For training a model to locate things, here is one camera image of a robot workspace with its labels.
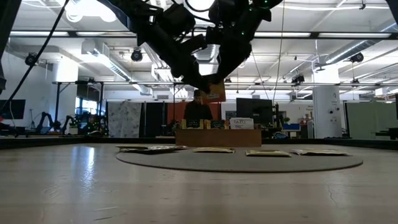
floor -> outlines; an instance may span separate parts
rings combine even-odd
[[[2,150],[0,220],[397,223],[398,151],[321,147],[361,156],[364,164],[327,172],[221,174],[125,164],[115,159],[112,144]]]

gray round mat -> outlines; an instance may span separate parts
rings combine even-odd
[[[310,172],[359,166],[355,156],[248,157],[245,150],[235,153],[192,152],[191,149],[165,154],[119,153],[120,161],[135,165],[205,172]]]

security camera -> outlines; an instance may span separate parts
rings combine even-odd
[[[352,56],[351,58],[349,58],[350,62],[354,63],[354,62],[362,62],[364,59],[363,54],[362,53],[358,53],[354,56]]]
[[[26,64],[27,66],[35,66],[35,65],[37,65],[37,64],[35,63],[36,56],[37,56],[36,53],[29,53],[29,55],[28,55],[28,56],[26,57],[26,59],[25,59],[25,64]]]
[[[142,60],[142,53],[141,53],[141,48],[135,48],[134,51],[131,54],[131,60],[133,62],[140,62]]]

flat package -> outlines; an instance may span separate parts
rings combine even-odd
[[[203,129],[202,119],[183,119],[181,120],[182,129]]]
[[[221,153],[235,153],[235,149],[230,147],[199,147],[193,152],[221,152]]]
[[[229,129],[229,122],[226,120],[211,121],[205,120],[206,129]]]
[[[140,146],[140,145],[119,145],[120,152],[136,152],[142,154],[157,154],[175,150],[187,149],[187,146]]]
[[[246,150],[246,156],[292,157],[288,152],[281,150]]]
[[[350,156],[346,152],[334,149],[292,149],[290,152],[299,156]]]

white column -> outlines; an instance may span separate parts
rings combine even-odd
[[[339,83],[335,65],[313,72],[315,83]],[[340,94],[338,86],[316,86],[313,88],[315,138],[341,137]]]
[[[69,58],[64,58],[60,63],[53,65],[53,74],[55,82],[75,82],[78,80],[79,66],[76,62]],[[71,84],[66,87],[60,94],[58,107],[58,120],[65,122],[67,115],[75,114],[77,85]],[[57,85],[52,87],[52,98],[50,114],[55,119],[55,105],[57,100]]]

